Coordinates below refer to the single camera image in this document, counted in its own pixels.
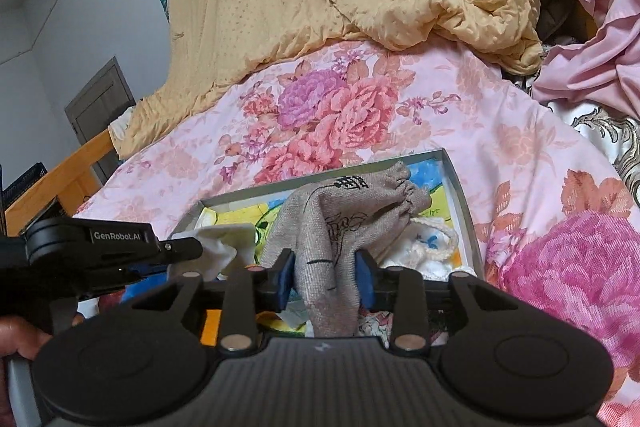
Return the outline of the person's left hand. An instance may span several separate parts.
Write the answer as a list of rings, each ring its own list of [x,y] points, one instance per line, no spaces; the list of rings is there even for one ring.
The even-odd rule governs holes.
[[[33,360],[52,336],[37,329],[21,317],[2,317],[0,324],[1,358],[19,355]]]

